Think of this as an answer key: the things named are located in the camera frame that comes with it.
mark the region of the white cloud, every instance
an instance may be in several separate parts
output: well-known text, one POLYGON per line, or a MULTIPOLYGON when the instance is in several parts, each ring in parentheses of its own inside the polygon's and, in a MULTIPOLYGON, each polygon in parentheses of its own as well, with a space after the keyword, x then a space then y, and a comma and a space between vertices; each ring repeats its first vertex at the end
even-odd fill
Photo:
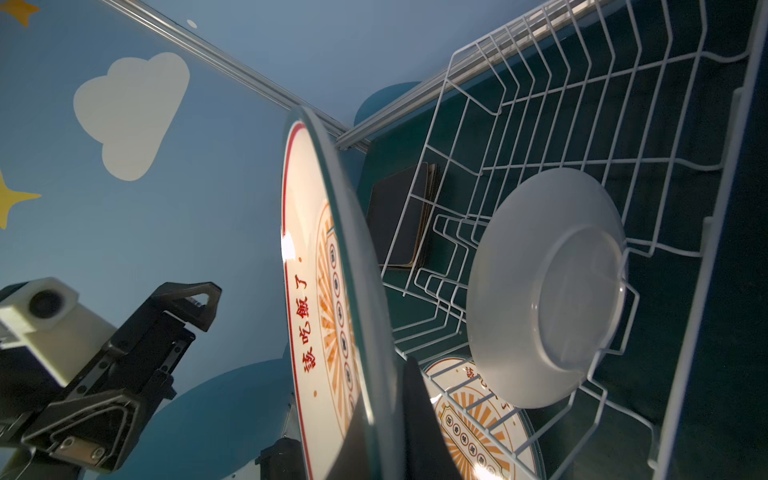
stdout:
POLYGON ((92 78, 74 94, 74 114, 104 144, 101 159, 121 180, 147 173, 187 91, 190 71, 170 52, 149 60, 121 58, 105 77, 92 78))

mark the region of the black notebook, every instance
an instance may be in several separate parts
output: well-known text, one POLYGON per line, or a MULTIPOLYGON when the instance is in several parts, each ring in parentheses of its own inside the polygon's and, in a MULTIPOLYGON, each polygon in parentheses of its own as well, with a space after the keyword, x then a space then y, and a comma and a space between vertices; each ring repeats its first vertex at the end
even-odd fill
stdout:
MULTIPOLYGON (((402 208, 406 204, 406 198, 408 197, 408 191, 415 172, 416 166, 414 165, 397 174, 379 180, 373 185, 366 220, 371 232, 371 238, 373 238, 373 247, 376 250, 379 266, 383 266, 386 260, 386 255, 389 252, 392 238, 395 236, 395 229, 400 220, 402 208)), ((413 193, 433 201, 436 178, 437 165, 422 164, 419 168, 419 175, 416 177, 416 183, 413 186, 413 193)), ((402 224, 400 225, 395 247, 392 249, 392 256, 389 258, 388 267, 410 268, 414 264, 419 266, 419 260, 423 263, 423 258, 416 258, 416 251, 419 248, 422 233, 427 227, 427 218, 431 208, 432 206, 426 202, 411 198, 406 215, 402 218, 402 224)))

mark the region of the plate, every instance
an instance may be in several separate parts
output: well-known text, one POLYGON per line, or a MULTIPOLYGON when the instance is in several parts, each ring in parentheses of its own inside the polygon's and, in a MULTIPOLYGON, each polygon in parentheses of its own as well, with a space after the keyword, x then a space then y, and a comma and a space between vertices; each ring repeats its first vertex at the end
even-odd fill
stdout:
POLYGON ((362 399, 372 474, 398 478, 402 407, 389 314, 365 219, 312 111, 291 113, 285 143, 281 250, 307 474, 327 476, 362 399))
POLYGON ((504 200, 467 294, 469 347, 500 396, 539 408, 586 379, 621 318, 625 244, 613 201, 579 170, 544 171, 504 200))
MULTIPOLYGON (((426 373, 433 375, 450 368, 451 365, 456 365, 456 367, 434 378, 443 389, 450 389, 478 375, 477 366, 474 363, 465 362, 464 359, 458 357, 441 359, 427 368, 426 373)), ((527 478, 524 472, 518 471, 517 465, 511 463, 498 447, 469 423, 463 413, 456 412, 441 395, 440 390, 427 383, 427 391, 433 401, 432 405, 437 415, 438 424, 440 424, 442 437, 464 480, 527 478), (483 470, 490 475, 483 475, 483 470)), ((485 381, 477 379, 467 386, 451 392, 450 395, 459 405, 466 407, 491 393, 493 392, 488 388, 485 381)), ((493 396, 470 409, 468 413, 483 426, 488 427, 513 409, 514 407, 505 400, 493 396)), ((531 434, 529 425, 525 412, 519 412, 496 428, 494 435, 501 444, 513 452, 528 441, 531 434)), ((537 442, 524 450, 519 458, 539 477, 542 476, 543 462, 539 456, 537 442)))

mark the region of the dish rack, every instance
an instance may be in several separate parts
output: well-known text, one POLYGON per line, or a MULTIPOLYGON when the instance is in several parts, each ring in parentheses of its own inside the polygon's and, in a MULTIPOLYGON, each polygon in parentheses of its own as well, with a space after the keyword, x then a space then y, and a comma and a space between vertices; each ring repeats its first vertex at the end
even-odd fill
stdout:
MULTIPOLYGON (((411 202, 431 206, 418 240, 425 262, 403 271, 389 267, 388 255, 382 268, 390 309, 407 303, 412 315, 422 312, 393 328, 402 358, 423 366, 457 353, 470 360, 465 298, 482 232, 509 192, 545 169, 593 175, 627 231, 631 295, 603 353, 626 353, 633 326, 644 321, 641 298, 654 297, 649 286, 632 287, 635 264, 638 271, 683 264, 695 278, 692 292, 678 298, 687 320, 663 424, 608 398, 596 375, 600 355, 587 381, 514 451, 493 430, 520 409, 489 428, 465 416, 530 478, 538 477, 517 455, 563 422, 580 396, 594 399, 594 418, 550 479, 564 474, 606 409, 647 427, 647 464, 654 479, 667 477, 768 22, 764 2, 715 3, 553 0, 460 48, 445 71, 419 157, 419 165, 439 166, 437 194, 414 194, 414 176, 399 221, 411 202)), ((450 392, 479 380, 442 391, 466 413, 450 392)))

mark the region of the camera lens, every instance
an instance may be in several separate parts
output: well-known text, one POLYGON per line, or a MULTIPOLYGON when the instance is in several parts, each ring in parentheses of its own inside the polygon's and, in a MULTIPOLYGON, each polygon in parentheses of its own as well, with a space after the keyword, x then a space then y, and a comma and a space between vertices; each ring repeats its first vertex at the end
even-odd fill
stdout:
POLYGON ((64 299, 53 290, 37 292, 32 300, 29 300, 29 312, 41 319, 55 316, 64 305, 64 299))

